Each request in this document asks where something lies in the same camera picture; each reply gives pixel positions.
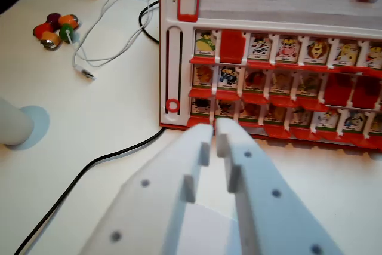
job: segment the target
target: white cylindrical object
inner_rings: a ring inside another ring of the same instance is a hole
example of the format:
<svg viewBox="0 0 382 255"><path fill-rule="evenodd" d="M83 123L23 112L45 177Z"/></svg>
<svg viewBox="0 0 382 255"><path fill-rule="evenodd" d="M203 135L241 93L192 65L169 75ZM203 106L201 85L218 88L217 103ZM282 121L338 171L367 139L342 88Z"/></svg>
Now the white cylindrical object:
<svg viewBox="0 0 382 255"><path fill-rule="evenodd" d="M0 97L0 143L23 143L32 133L34 126L30 117Z"/></svg>

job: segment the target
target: red bead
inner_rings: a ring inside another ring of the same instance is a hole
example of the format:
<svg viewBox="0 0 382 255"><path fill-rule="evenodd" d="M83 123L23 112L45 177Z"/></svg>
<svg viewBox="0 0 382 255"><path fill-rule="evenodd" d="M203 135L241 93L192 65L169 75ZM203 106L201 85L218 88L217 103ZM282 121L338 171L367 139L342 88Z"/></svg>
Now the red bead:
<svg viewBox="0 0 382 255"><path fill-rule="evenodd" d="M40 24L34 28L33 35L41 40L42 34L45 31L53 32L53 27L49 23Z"/></svg>

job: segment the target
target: red clip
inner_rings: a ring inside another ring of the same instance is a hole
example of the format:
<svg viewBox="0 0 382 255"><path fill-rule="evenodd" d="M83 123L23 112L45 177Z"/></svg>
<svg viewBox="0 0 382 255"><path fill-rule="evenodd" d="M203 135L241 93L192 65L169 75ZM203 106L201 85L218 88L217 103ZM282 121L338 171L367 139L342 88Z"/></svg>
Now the red clip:
<svg viewBox="0 0 382 255"><path fill-rule="evenodd" d="M180 2L181 0L178 0L178 20L183 22L197 22L199 18L199 0L196 0L194 14L182 14L180 12Z"/></svg>

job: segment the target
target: white cable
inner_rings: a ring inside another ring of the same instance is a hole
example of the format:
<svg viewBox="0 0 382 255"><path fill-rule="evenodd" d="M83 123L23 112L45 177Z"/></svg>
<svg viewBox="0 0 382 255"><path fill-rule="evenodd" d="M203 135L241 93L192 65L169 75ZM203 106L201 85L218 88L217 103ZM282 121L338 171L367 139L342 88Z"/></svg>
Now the white cable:
<svg viewBox="0 0 382 255"><path fill-rule="evenodd" d="M105 58L100 58L100 59L88 59L85 57L85 51L84 51L84 48L82 47L82 45L84 44L87 36L89 35L89 33L93 30L93 28L98 24L98 22L102 19L102 17L104 16L105 12L111 7L113 6L114 3L116 3L117 1L119 0L115 0L113 3L111 3L108 7L106 7L107 3L109 2L109 0L107 0L105 2L105 4L102 6L102 9L101 9L101 13L100 13L100 17L95 21L95 23L90 27L90 29L84 34L84 37L82 38L82 41L80 41L79 45L77 48L75 48L74 44L73 44L73 41L70 37L70 32L67 30L66 31L66 35L68 37L68 40L71 44L71 46L73 47L73 50L74 50L74 54L73 54L73 58L72 58L72 66L77 70L79 71L80 73L83 73L86 77L88 78L92 78L92 79L95 79L95 77L89 73L89 71L85 70L83 67L81 67L80 65L76 64L75 62L75 58L76 56L78 56L80 59L83 59L85 61L88 62L88 64L92 67L101 67L105 64L107 64L108 62L116 59L117 57L119 57L122 53L124 53L127 49L129 49L129 47L131 46L131 44L135 41L135 39L139 36L139 34L142 32L142 29L143 28L146 28L147 25L150 23L151 19L152 19L152 10L150 8L150 0L146 0L147 2L147 18L146 18L146 21L142 24L142 26L140 26L138 28L138 30L136 30L131 36L130 38L128 39L128 41L126 42L125 46L118 52L116 53L115 55L113 56L110 56L110 57L105 57ZM82 52L84 54L84 56L81 56L79 53L78 53L78 50L79 49L82 49ZM99 62L99 61L105 61L99 65L94 65L90 62Z"/></svg>

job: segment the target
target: red plastic frame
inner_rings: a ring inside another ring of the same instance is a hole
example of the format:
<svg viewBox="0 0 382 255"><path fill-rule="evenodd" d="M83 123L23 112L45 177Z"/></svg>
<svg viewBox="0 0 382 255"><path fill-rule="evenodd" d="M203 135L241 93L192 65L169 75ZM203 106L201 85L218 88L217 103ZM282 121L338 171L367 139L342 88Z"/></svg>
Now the red plastic frame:
<svg viewBox="0 0 382 255"><path fill-rule="evenodd" d="M196 0L194 14L182 14L180 12L180 2L181 0L178 0L178 20L182 22L197 22L199 18L199 0Z"/></svg>
<svg viewBox="0 0 382 255"><path fill-rule="evenodd" d="M175 103L177 107L175 109L170 108L170 104ZM177 99L171 98L166 101L166 109L171 113L177 113L180 109L180 103Z"/></svg>

